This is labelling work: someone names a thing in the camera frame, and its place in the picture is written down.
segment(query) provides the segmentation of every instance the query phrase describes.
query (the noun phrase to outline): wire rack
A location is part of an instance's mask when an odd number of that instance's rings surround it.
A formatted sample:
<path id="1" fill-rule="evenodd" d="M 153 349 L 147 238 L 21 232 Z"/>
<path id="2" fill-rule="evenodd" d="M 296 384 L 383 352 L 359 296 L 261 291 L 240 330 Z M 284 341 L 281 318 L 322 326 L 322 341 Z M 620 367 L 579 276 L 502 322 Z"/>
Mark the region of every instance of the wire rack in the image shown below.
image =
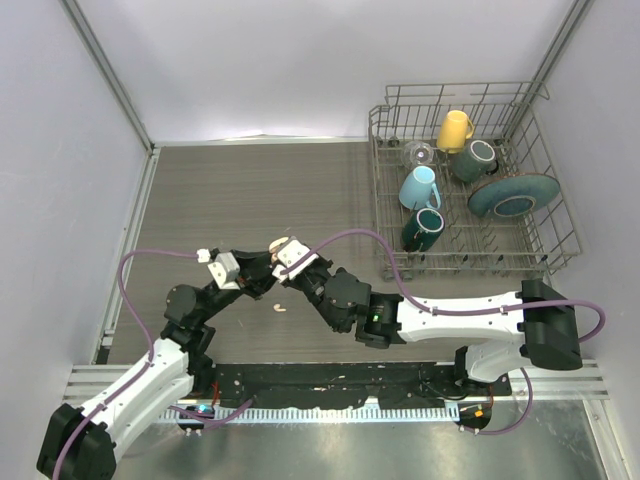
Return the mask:
<path id="1" fill-rule="evenodd" d="M 548 206 L 516 218 L 491 221 L 467 208 L 471 193 L 483 183 L 515 173 L 536 172 L 558 178 L 538 121 L 530 108 L 535 97 L 549 99 L 546 87 L 532 82 L 389 85 L 386 104 L 369 112 L 372 151 L 375 228 L 391 245 L 401 275 L 463 271 L 524 278 L 552 275 L 582 252 L 570 207 L 562 191 Z M 464 184 L 453 176 L 451 158 L 437 151 L 431 168 L 442 197 L 445 230 L 427 252 L 402 250 L 401 231 L 411 212 L 398 200 L 408 170 L 401 163 L 404 145 L 422 140 L 435 146 L 449 110 L 463 110 L 475 125 L 474 139 L 491 143 L 499 162 L 494 177 Z M 518 124 L 514 120 L 522 119 Z M 391 266 L 380 249 L 383 278 Z"/>

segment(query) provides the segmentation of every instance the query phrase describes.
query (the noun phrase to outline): dark green mug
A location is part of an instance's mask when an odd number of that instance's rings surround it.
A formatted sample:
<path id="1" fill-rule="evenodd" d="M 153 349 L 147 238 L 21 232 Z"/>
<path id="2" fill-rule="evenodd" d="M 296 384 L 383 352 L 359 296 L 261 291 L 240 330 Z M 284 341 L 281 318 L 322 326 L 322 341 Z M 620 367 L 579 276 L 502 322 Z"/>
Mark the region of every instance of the dark green mug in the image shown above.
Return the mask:
<path id="1" fill-rule="evenodd" d="M 444 218 L 432 208 L 413 212 L 402 229 L 402 248 L 405 252 L 426 252 L 444 230 Z"/>
<path id="2" fill-rule="evenodd" d="M 451 171 L 463 182 L 473 183 L 497 167 L 496 152 L 482 140 L 474 140 L 453 157 Z"/>

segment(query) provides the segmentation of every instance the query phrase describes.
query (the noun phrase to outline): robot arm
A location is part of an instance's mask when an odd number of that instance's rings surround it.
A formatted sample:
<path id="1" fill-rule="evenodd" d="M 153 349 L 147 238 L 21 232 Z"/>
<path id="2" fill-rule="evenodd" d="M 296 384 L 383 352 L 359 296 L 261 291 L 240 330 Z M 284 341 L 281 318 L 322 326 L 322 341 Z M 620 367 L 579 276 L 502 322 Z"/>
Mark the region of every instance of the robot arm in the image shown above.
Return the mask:
<path id="1" fill-rule="evenodd" d="M 522 290 L 484 298 L 416 298 L 431 312 L 418 309 L 401 295 L 372 291 L 344 268 L 329 273 L 331 262 L 309 257 L 291 272 L 283 273 L 309 252 L 295 237 L 274 242 L 270 251 L 278 262 L 273 275 L 285 287 L 302 291 L 327 324 L 337 332 L 351 331 L 356 340 L 375 348 L 433 338 L 487 340 L 456 352 L 457 381 L 494 382 L 516 368 L 535 365 L 548 370 L 582 367 L 574 309 L 549 307 L 493 315 L 448 317 L 438 310 L 482 310 L 540 300 L 562 299 L 539 280 L 523 281 Z"/>
<path id="2" fill-rule="evenodd" d="M 428 313 L 397 294 L 372 291 L 344 268 L 329 272 L 332 263 L 309 257 L 291 272 L 287 266 L 309 252 L 295 237 L 274 242 L 268 252 L 200 250 L 213 281 L 204 288 L 174 287 L 166 299 L 168 323 L 155 342 L 151 367 L 114 402 L 103 408 L 74 442 L 64 460 L 61 479 L 111 478 L 117 462 L 133 441 L 170 405 L 188 394 L 204 394 L 215 369 L 206 356 L 215 329 L 205 323 L 242 295 L 256 300 L 276 282 L 301 291 L 326 323 L 337 332 L 351 331 L 369 347 L 388 348 L 442 337 L 480 338 L 485 343 L 456 352 L 455 380 L 494 382 L 513 369 L 536 365 L 553 370 L 582 366 L 575 315 L 570 307 L 503 312 L 451 318 L 442 310 L 482 309 L 560 297 L 541 282 L 523 282 L 521 292 L 471 299 L 418 298 Z M 117 382 L 75 409 L 62 405 L 52 415 L 38 458 L 38 470 L 49 478 L 70 434 L 105 398 L 128 382 L 147 362 L 145 355 Z"/>

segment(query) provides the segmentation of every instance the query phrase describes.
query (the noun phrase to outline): white wall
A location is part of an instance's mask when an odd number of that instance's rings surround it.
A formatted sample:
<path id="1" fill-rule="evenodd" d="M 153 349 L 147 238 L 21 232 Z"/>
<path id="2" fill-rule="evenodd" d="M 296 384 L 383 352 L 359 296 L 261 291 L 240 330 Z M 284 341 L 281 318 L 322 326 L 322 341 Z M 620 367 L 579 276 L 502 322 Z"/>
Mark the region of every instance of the white wall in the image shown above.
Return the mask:
<path id="1" fill-rule="evenodd" d="M 557 280 L 564 295 L 607 311 L 607 328 L 584 349 L 602 367 L 632 457 L 640 451 L 639 32 L 637 0 L 594 2 L 551 76 L 552 100 L 537 105 L 586 240 Z"/>
<path id="2" fill-rule="evenodd" d="M 365 136 L 397 82 L 528 80 L 571 0 L 81 0 L 156 141 Z"/>
<path id="3" fill-rule="evenodd" d="M 0 2 L 0 45 L 0 476 L 21 480 L 91 359 L 144 152 L 58 2 Z"/>

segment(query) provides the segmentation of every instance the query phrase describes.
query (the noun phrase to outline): teal plate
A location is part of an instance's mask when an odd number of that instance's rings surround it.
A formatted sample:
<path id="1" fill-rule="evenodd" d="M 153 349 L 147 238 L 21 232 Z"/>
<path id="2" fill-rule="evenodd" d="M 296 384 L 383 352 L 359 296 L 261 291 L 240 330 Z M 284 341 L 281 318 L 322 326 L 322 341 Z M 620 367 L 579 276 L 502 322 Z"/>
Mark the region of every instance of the teal plate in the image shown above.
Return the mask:
<path id="1" fill-rule="evenodd" d="M 497 178 L 475 190 L 467 206 L 480 218 L 504 219 L 535 212 L 560 193 L 560 184 L 549 175 L 518 173 Z"/>

